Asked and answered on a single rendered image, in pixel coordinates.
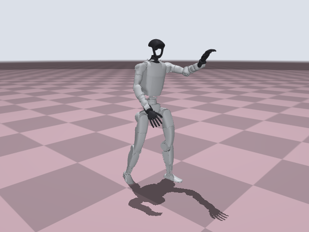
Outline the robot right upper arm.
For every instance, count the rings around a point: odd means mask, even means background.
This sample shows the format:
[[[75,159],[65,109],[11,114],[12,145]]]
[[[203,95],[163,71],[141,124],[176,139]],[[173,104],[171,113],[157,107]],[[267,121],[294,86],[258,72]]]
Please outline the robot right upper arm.
[[[135,77],[134,77],[134,84],[133,88],[135,85],[140,85],[143,77],[143,72],[146,71],[146,66],[147,63],[140,63],[135,66]],[[141,91],[143,92],[143,87],[141,87]],[[134,90],[134,89],[133,89]]]

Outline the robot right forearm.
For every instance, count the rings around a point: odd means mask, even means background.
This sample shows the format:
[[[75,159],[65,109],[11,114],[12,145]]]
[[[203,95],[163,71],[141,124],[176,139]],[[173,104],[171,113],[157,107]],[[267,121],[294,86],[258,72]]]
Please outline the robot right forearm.
[[[141,91],[140,85],[134,86],[134,92],[135,92],[136,98],[139,99],[142,107],[144,107],[145,110],[149,109],[150,108],[149,103],[146,100],[144,92]]]

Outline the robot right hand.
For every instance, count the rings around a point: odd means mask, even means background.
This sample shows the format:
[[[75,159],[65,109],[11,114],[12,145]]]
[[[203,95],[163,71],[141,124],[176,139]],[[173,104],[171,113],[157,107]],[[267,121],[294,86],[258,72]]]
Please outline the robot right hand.
[[[149,106],[150,106],[150,105],[149,105]],[[145,109],[144,109],[144,110],[145,110]],[[153,128],[154,128],[154,126],[153,126],[153,124],[152,124],[152,121],[153,121],[153,123],[154,123],[154,125],[155,125],[156,127],[157,127],[157,125],[156,125],[155,121],[156,121],[157,124],[159,125],[157,119],[158,119],[159,122],[162,124],[161,120],[160,120],[160,119],[158,118],[158,116],[157,116],[157,115],[159,115],[159,116],[162,118],[161,114],[159,114],[158,112],[153,111],[153,109],[152,109],[151,106],[150,106],[149,109],[145,110],[145,112],[146,112],[146,114],[148,114],[148,119],[149,119],[149,121],[150,121],[150,123],[151,123],[151,125],[152,125]],[[156,118],[157,118],[157,119],[156,119]],[[155,119],[155,121],[154,121],[154,119]],[[151,121],[151,120],[152,120],[152,121]],[[159,125],[159,126],[160,126],[160,125]]]

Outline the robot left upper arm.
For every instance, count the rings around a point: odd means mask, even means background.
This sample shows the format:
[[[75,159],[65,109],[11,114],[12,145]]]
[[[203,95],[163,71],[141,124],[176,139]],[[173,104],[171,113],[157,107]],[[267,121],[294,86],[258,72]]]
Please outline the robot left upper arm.
[[[169,73],[169,72],[173,72],[173,73],[179,73],[179,74],[183,74],[184,76],[189,76],[190,75],[190,72],[188,71],[188,67],[180,67],[180,66],[177,66],[177,65],[173,65],[169,62],[165,62],[165,65],[166,65],[166,73]]]

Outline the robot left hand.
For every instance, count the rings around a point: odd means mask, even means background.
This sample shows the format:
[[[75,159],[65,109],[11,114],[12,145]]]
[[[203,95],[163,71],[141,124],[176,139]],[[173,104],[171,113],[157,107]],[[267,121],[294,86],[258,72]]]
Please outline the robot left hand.
[[[216,52],[215,49],[209,49],[207,50],[201,57],[201,59],[199,60],[199,63],[197,64],[197,66],[200,68],[202,66],[202,64],[206,64],[206,59],[209,57],[211,52]]]

